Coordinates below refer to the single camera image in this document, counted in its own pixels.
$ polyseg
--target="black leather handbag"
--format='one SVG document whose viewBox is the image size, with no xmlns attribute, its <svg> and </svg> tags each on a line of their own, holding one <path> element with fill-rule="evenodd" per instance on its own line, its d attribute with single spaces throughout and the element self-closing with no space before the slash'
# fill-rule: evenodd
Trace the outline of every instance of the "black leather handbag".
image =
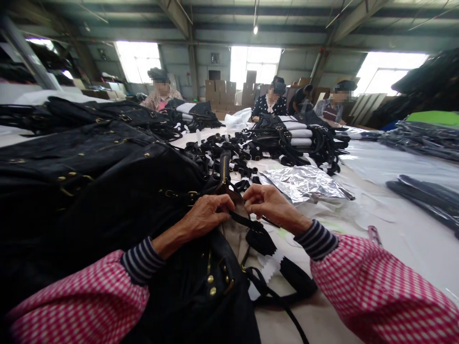
<svg viewBox="0 0 459 344">
<path fill-rule="evenodd" d="M 49 97 L 41 106 L 0 106 L 0 124 L 47 135 L 78 128 L 104 120 L 122 120 L 126 124 L 173 141 L 182 134 L 161 114 L 139 104 L 119 102 L 75 103 L 59 97 Z"/>
</svg>

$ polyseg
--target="plastic bag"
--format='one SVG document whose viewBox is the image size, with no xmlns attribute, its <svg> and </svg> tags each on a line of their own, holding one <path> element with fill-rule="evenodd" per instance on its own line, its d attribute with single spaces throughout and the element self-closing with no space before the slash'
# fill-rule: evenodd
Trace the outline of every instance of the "plastic bag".
<svg viewBox="0 0 459 344">
<path fill-rule="evenodd" d="M 235 130 L 241 131 L 247 128 L 247 122 L 252 115 L 252 109 L 250 107 L 244 110 L 236 112 L 234 115 L 225 116 L 225 125 L 228 131 Z"/>
</svg>

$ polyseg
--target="bright window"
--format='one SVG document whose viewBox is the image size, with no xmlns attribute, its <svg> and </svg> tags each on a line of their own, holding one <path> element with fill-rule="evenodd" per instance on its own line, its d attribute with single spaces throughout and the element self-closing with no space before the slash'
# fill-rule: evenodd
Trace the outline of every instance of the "bright window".
<svg viewBox="0 0 459 344">
<path fill-rule="evenodd" d="M 56 50 L 56 48 L 54 48 L 54 44 L 50 40 L 40 39 L 40 38 L 30 38 L 30 39 L 27 39 L 27 40 L 29 42 L 32 42 L 32 43 L 35 43 L 35 44 L 44 45 L 49 50 L 51 50 L 52 52 L 57 54 L 57 50 Z"/>
<path fill-rule="evenodd" d="M 360 80 L 354 95 L 387 93 L 388 96 L 395 96 L 397 91 L 392 90 L 391 86 L 408 71 L 422 65 L 427 57 L 426 54 L 368 53 L 357 74 Z"/>
<path fill-rule="evenodd" d="M 161 68 L 157 43 L 149 42 L 115 42 L 126 79 L 130 83 L 151 83 L 148 76 L 151 68 Z"/>
<path fill-rule="evenodd" d="M 233 46 L 229 79 L 236 82 L 236 88 L 241 90 L 247 71 L 251 70 L 257 71 L 257 83 L 270 84 L 276 75 L 280 57 L 280 48 Z"/>
</svg>

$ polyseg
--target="woman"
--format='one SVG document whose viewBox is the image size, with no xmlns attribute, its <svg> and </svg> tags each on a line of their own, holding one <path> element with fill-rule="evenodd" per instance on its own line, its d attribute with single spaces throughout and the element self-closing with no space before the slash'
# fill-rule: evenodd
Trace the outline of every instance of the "woman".
<svg viewBox="0 0 459 344">
<path fill-rule="evenodd" d="M 323 99 L 317 102 L 314 107 L 314 112 L 334 128 L 340 125 L 346 125 L 346 122 L 342 120 L 343 103 L 350 99 L 352 91 L 356 88 L 357 85 L 353 81 L 340 81 L 333 88 L 329 99 Z"/>
<path fill-rule="evenodd" d="M 332 234 L 272 185 L 254 184 L 243 197 L 248 213 L 295 235 L 311 257 L 314 281 L 365 343 L 457 343 L 454 303 L 392 254 L 367 239 Z M 110 253 L 44 288 L 8 313 L 13 337 L 20 343 L 120 342 L 145 310 L 150 277 L 167 269 L 165 261 L 186 242 L 227 221 L 228 210 L 234 203 L 227 194 L 201 197 L 156 239 Z"/>
<path fill-rule="evenodd" d="M 152 68 L 148 71 L 148 76 L 153 80 L 154 91 L 140 105 L 159 112 L 169 100 L 182 99 L 179 91 L 171 89 L 171 82 L 164 70 Z"/>
<path fill-rule="evenodd" d="M 268 88 L 268 93 L 258 97 L 252 111 L 252 122 L 258 122 L 260 114 L 287 115 L 287 99 L 282 96 L 285 90 L 284 83 L 272 82 Z"/>
</svg>

